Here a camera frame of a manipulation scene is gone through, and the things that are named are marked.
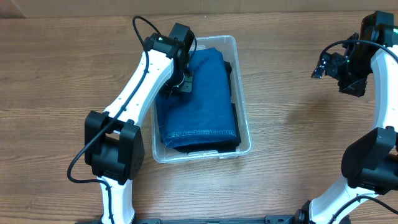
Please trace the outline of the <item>teal blue towel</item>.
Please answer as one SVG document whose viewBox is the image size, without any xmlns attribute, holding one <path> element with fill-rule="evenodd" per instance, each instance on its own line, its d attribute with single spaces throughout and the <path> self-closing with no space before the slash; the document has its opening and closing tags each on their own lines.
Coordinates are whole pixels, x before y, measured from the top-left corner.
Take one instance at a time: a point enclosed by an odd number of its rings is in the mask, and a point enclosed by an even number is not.
<svg viewBox="0 0 398 224">
<path fill-rule="evenodd" d="M 230 150 L 240 143 L 223 54 L 199 50 L 188 69 L 193 72 L 190 93 L 155 99 L 161 140 L 182 150 Z"/>
</svg>

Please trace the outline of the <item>black cloth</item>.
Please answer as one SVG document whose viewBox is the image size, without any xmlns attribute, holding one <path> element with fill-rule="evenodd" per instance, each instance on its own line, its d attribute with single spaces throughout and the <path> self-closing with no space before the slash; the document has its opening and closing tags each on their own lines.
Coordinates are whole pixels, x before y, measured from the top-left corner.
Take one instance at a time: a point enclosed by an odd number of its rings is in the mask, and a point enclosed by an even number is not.
<svg viewBox="0 0 398 224">
<path fill-rule="evenodd" d="M 193 90 L 168 101 L 165 141 L 180 152 L 233 151 L 241 143 L 235 105 L 231 102 L 231 65 L 205 62 L 194 68 Z"/>
</svg>

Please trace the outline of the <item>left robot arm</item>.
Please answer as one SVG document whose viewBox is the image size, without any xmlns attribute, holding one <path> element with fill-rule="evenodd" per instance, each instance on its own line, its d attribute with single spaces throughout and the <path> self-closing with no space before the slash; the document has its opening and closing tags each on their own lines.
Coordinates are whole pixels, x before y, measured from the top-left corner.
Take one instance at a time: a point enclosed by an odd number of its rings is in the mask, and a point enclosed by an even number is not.
<svg viewBox="0 0 398 224">
<path fill-rule="evenodd" d="M 141 39 L 141 61 L 119 96 L 102 113 L 85 119 L 85 163 L 101 186 L 100 223 L 133 223 L 132 181 L 142 166 L 145 150 L 142 122 L 157 95 L 190 93 L 190 49 L 197 40 L 188 26 L 176 23 L 168 36 L 155 32 Z"/>
</svg>

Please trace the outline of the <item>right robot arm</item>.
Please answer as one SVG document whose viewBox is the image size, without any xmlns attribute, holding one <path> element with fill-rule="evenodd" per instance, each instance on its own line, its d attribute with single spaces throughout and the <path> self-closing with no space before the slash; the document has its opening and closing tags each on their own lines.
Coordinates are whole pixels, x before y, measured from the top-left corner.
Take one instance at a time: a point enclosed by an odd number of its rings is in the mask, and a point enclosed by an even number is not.
<svg viewBox="0 0 398 224">
<path fill-rule="evenodd" d="M 361 22 L 361 31 L 339 42 L 345 52 L 324 49 L 312 78 L 337 80 L 339 91 L 365 94 L 368 75 L 374 77 L 372 129 L 347 147 L 341 176 L 321 196 L 309 200 L 285 223 L 349 223 L 349 214 L 367 200 L 392 213 L 397 210 L 377 199 L 397 190 L 397 26 L 394 15 L 375 11 Z"/>
</svg>

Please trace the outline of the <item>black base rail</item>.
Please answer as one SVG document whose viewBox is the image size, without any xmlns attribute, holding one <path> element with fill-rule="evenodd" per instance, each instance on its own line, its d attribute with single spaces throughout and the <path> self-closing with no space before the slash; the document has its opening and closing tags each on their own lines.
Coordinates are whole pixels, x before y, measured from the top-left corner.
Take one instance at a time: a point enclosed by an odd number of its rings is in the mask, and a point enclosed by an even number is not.
<svg viewBox="0 0 398 224">
<path fill-rule="evenodd" d="M 222 219 L 188 219 L 161 220 L 158 218 L 134 219 L 134 224 L 291 224 L 293 215 L 266 215 L 264 218 L 222 218 Z"/>
</svg>

